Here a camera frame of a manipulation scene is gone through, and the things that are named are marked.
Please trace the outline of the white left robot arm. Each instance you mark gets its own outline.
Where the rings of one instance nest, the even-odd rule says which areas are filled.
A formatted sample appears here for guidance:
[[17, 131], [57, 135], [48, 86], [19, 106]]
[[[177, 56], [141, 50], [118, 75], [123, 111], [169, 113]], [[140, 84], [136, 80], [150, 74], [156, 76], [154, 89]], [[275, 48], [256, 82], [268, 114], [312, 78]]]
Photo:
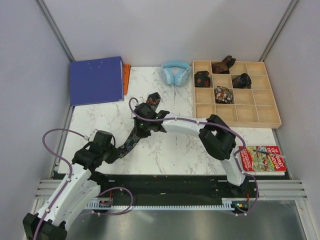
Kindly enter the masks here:
[[47, 202], [22, 223], [28, 240], [64, 240], [73, 221], [95, 197], [110, 191], [109, 178], [97, 169], [115, 151], [115, 138], [99, 130], [92, 141], [75, 152], [69, 172]]

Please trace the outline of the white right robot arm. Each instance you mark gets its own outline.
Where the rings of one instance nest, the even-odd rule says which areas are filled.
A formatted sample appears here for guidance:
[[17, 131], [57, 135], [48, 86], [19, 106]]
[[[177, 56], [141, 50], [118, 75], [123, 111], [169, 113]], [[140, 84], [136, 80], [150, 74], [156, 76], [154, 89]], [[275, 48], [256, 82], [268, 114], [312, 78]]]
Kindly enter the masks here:
[[136, 134], [147, 138], [151, 132], [177, 133], [200, 139], [206, 152], [219, 160], [229, 182], [229, 191], [235, 197], [247, 191], [245, 175], [236, 160], [236, 133], [215, 114], [208, 118], [185, 118], [169, 111], [156, 112], [147, 103], [131, 110], [135, 115]]

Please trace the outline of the navy floral necktie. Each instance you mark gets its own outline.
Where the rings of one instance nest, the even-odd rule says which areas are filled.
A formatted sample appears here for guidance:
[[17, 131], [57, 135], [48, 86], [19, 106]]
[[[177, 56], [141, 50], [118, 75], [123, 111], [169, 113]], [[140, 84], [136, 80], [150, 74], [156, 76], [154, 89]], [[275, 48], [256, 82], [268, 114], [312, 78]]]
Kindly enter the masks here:
[[[138, 113], [140, 116], [147, 118], [147, 113], [142, 112], [144, 109], [151, 110], [151, 115], [154, 115], [154, 112], [156, 112], [156, 109], [160, 103], [161, 96], [158, 92], [154, 92], [150, 94], [147, 97], [147, 100], [145, 103], [139, 104], [142, 105], [142, 110]], [[151, 131], [147, 130], [145, 124], [142, 120], [138, 119], [137, 117], [134, 117], [134, 128], [130, 132], [128, 138], [125, 140], [125, 142], [119, 146], [115, 150], [115, 159], [122, 159], [127, 154], [129, 154], [134, 147], [138, 144], [138, 142], [143, 139], [147, 138], [151, 135]]]

